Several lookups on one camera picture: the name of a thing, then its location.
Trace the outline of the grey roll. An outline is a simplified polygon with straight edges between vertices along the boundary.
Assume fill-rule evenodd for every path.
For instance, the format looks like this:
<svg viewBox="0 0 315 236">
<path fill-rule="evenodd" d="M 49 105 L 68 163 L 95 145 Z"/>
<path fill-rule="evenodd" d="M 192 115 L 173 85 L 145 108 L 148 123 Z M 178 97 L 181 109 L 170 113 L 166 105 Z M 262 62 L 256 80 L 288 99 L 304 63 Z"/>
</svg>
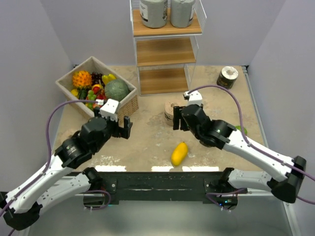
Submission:
<svg viewBox="0 0 315 236">
<path fill-rule="evenodd" d="M 158 29 L 167 23 L 167 0 L 141 0 L 139 2 L 140 16 L 143 25 Z"/>
<path fill-rule="evenodd" d="M 170 22 L 176 28 L 187 28 L 192 24 L 195 0 L 171 0 Z"/>
</svg>

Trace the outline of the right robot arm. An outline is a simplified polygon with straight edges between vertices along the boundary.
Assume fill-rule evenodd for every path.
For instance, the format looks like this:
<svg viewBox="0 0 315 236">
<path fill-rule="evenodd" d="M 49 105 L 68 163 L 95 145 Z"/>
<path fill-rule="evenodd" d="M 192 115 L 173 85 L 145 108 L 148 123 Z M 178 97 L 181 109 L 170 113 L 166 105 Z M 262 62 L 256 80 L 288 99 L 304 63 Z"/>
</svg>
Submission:
<svg viewBox="0 0 315 236">
<path fill-rule="evenodd" d="M 252 188 L 271 192 L 286 203 L 296 201 L 304 180 L 306 159 L 276 153 L 243 136 L 235 126 L 223 120 L 211 120 L 196 104 L 175 106 L 173 115 L 174 130 L 190 131 L 203 146 L 231 152 L 261 169 L 256 172 L 226 168 L 218 181 L 222 192 Z"/>
</svg>

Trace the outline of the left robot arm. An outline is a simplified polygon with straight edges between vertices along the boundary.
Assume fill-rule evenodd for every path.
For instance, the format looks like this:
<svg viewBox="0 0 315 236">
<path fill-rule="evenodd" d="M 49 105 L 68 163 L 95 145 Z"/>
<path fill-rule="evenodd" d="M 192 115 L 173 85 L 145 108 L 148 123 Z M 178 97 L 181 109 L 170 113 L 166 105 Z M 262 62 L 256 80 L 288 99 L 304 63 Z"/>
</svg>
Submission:
<svg viewBox="0 0 315 236">
<path fill-rule="evenodd" d="M 100 191 L 102 177 L 92 167 L 63 185 L 54 184 L 90 160 L 110 138 L 128 139 L 131 127 L 128 116 L 124 117 L 124 125 L 120 127 L 115 113 L 95 112 L 93 118 L 56 149 L 49 165 L 44 165 L 16 189 L 1 192 L 0 214 L 6 224 L 17 231 L 24 230 L 59 202 L 78 193 Z"/>
</svg>

